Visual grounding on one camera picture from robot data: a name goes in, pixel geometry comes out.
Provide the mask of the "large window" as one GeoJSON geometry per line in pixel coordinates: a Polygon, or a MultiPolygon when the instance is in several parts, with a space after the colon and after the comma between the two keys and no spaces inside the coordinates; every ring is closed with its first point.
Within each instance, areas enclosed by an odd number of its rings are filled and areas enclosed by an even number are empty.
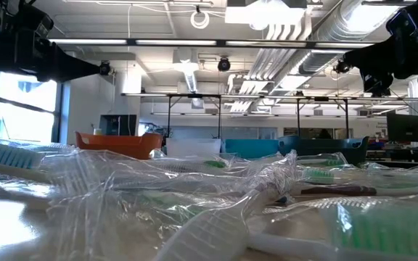
{"type": "Polygon", "coordinates": [[[0,138],[50,142],[57,139],[60,85],[0,72],[0,138]]]}

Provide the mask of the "dark office desk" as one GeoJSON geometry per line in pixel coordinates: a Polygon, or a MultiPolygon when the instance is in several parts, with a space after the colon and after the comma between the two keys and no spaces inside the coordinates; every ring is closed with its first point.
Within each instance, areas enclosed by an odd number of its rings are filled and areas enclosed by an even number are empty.
{"type": "Polygon", "coordinates": [[[377,147],[372,144],[366,151],[366,161],[376,162],[385,167],[406,169],[418,167],[418,146],[385,144],[377,147]]]}

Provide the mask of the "black rig frame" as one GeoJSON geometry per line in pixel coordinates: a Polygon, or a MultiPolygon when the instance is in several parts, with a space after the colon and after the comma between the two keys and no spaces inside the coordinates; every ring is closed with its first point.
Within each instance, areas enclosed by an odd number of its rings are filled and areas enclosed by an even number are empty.
{"type": "MultiPolygon", "coordinates": [[[[349,128],[349,103],[347,98],[340,98],[340,97],[328,97],[328,96],[305,96],[305,100],[308,102],[315,101],[315,102],[334,102],[338,107],[340,107],[345,112],[345,133],[346,138],[350,138],[350,128],[349,128]]],[[[296,99],[296,118],[297,118],[297,129],[298,135],[300,135],[300,101],[302,98],[296,99]]]]}
{"type": "Polygon", "coordinates": [[[188,99],[203,99],[203,98],[214,98],[218,100],[218,103],[216,104],[218,108],[218,138],[221,138],[221,95],[220,94],[198,94],[198,93],[188,93],[188,94],[166,94],[165,96],[168,97],[168,113],[167,113],[167,131],[166,131],[166,138],[170,137],[171,132],[171,108],[172,106],[177,103],[172,103],[173,97],[178,97],[179,99],[182,97],[186,97],[188,99]]]}

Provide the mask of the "teal plastic bin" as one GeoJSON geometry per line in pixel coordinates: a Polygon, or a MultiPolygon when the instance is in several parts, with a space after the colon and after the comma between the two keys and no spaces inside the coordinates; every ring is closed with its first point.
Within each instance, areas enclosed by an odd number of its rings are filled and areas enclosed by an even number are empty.
{"type": "Polygon", "coordinates": [[[276,139],[226,139],[221,146],[223,153],[235,154],[243,159],[258,159],[276,154],[279,141],[276,139]]]}

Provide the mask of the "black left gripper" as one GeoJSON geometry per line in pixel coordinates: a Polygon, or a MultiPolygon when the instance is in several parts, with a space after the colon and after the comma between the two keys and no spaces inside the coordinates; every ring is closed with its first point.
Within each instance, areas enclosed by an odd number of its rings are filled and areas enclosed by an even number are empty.
{"type": "Polygon", "coordinates": [[[34,76],[40,82],[64,83],[96,75],[98,65],[66,54],[58,45],[35,39],[28,31],[13,36],[0,34],[0,71],[34,76]]]}

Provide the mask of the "clear plastic bin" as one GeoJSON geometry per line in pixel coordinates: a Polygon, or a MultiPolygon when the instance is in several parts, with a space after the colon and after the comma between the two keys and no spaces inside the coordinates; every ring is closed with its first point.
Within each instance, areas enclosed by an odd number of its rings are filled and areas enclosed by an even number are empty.
{"type": "Polygon", "coordinates": [[[205,156],[219,154],[221,139],[217,138],[167,138],[166,151],[169,157],[205,156]]]}

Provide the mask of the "white ceiling light panel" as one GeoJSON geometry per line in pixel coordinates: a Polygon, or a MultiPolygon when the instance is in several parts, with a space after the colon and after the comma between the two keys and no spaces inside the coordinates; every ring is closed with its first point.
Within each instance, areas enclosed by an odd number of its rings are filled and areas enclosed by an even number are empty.
{"type": "Polygon", "coordinates": [[[289,7],[227,7],[225,23],[246,25],[293,25],[306,10],[289,7]]]}

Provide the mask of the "orange plastic bin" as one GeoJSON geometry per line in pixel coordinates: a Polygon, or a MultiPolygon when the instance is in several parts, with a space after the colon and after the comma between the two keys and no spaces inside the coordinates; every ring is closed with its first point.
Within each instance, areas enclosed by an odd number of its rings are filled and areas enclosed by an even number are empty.
{"type": "Polygon", "coordinates": [[[75,142],[79,149],[108,150],[138,160],[148,160],[154,149],[160,149],[163,136],[145,133],[143,136],[104,136],[75,132],[75,142]]]}

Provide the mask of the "black computer monitor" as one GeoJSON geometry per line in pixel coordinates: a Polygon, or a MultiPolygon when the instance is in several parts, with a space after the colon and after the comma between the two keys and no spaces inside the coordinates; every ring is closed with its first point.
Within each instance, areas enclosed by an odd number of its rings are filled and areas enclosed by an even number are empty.
{"type": "Polygon", "coordinates": [[[386,115],[388,138],[390,141],[418,142],[417,115],[386,115]]]}

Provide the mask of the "purple wrapped toothbrush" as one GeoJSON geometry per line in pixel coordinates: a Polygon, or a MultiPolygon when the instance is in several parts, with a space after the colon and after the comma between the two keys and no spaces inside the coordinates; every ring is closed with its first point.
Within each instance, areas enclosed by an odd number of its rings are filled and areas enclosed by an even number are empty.
{"type": "Polygon", "coordinates": [[[296,185],[296,189],[301,195],[306,194],[339,194],[344,196],[409,196],[418,194],[418,186],[412,188],[375,188],[358,185],[329,185],[309,183],[303,180],[302,170],[301,179],[296,185]]]}
{"type": "Polygon", "coordinates": [[[247,192],[228,207],[205,210],[186,222],[153,261],[232,261],[247,248],[247,218],[288,194],[301,177],[297,152],[272,162],[253,178],[247,192]]]}

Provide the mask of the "silver ventilation duct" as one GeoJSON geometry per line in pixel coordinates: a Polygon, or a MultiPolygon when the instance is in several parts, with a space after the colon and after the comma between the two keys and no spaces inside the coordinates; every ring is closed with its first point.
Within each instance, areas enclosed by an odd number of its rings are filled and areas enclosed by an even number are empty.
{"type": "MultiPolygon", "coordinates": [[[[362,4],[369,0],[343,0],[312,35],[313,41],[362,41],[384,24],[397,6],[362,4]]],[[[298,72],[313,75],[323,70],[338,54],[309,51],[301,59],[298,72]]]]}

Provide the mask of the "dark slate plastic bin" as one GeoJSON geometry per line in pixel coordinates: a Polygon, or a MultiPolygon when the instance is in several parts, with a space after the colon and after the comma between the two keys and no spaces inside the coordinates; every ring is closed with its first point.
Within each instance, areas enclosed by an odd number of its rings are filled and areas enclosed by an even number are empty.
{"type": "Polygon", "coordinates": [[[304,139],[299,136],[283,136],[278,139],[282,155],[295,150],[298,156],[341,153],[346,161],[358,165],[366,160],[369,137],[350,139],[304,139]]]}

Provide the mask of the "overhead light bar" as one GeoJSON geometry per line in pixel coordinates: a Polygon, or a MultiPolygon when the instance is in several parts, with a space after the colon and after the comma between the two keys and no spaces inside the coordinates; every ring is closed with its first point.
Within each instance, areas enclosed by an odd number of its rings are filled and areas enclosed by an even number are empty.
{"type": "Polygon", "coordinates": [[[146,47],[214,47],[245,49],[316,49],[352,50],[371,46],[375,42],[361,41],[272,41],[272,40],[197,40],[176,38],[53,38],[65,46],[146,46],[146,47]]]}

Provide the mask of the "dark cabinet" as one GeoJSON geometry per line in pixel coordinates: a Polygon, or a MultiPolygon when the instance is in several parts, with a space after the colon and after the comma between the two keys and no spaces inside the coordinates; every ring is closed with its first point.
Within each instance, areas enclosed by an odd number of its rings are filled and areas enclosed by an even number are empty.
{"type": "Polygon", "coordinates": [[[107,136],[134,136],[136,115],[101,115],[99,128],[107,136]]]}

